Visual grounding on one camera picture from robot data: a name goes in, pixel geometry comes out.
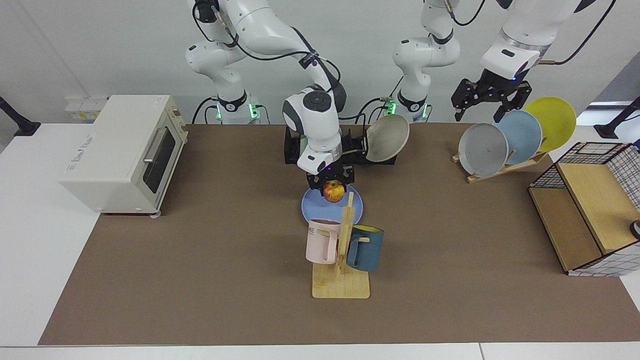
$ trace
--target plate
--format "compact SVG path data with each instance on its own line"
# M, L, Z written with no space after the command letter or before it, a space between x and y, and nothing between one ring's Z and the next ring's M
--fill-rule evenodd
M468 128L458 146L460 164L471 175L490 177L507 162L509 145L502 131L491 124Z
M507 159L507 165L517 165L531 159L540 149L542 127L536 117L522 110L507 113L495 125L509 144L509 153L515 153Z
M328 202L320 190L309 189L302 197L302 215L309 222L311 219L326 219L335 222L342 222L342 210L349 203L349 193L353 193L353 207L356 209L356 217L353 221L357 224L362 218L364 205L360 194L351 185L347 185L347 193L339 202Z
M387 115L367 130L367 160L381 163L398 155L409 140L409 123L400 115Z
M576 126L575 111L571 104L559 97L542 97L530 103L526 112L535 116L546 139L540 151L556 150L573 136Z

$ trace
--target brown table mat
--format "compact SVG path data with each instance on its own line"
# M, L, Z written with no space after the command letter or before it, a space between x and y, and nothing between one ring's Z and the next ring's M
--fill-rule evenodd
M304 173L279 126L191 126L163 215L101 216L41 345L640 341L619 279L574 278L527 185L469 185L464 124L420 124L393 167L357 166L386 231L369 300L315 300Z

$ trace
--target white toaster oven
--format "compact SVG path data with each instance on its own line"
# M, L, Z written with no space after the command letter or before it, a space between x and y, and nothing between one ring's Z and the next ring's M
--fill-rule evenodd
M187 142L169 95L114 95L60 183L98 213L154 214Z

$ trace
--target yellow plate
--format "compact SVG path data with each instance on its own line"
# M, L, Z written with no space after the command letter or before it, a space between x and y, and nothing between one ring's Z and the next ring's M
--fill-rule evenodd
M572 106L559 97L542 97L530 103L525 111L535 116L546 139L540 151L556 150L573 136L576 125Z

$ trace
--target green led light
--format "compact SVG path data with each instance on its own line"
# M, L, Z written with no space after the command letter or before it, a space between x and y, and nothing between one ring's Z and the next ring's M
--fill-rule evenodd
M258 109L253 104L249 104L249 108L251 108L251 119L252 120L257 119L258 116L260 116L260 113L258 112Z
M388 107L387 115L393 115L393 114L396 113L397 105L396 105L395 101L393 101L393 100L387 101L387 107Z
M429 115L429 114L427 114L427 109L428 109L430 106L431 106L431 105L426 105L426 106L424 107L424 111L422 112L422 118L423 118L423 119L426 119L426 118L427 118L427 116Z
M260 117L260 113L258 109L253 104L249 104L249 108L251 109L251 119L255 120ZM216 114L218 120L222 120L222 112L220 111L220 107L218 106L218 114Z

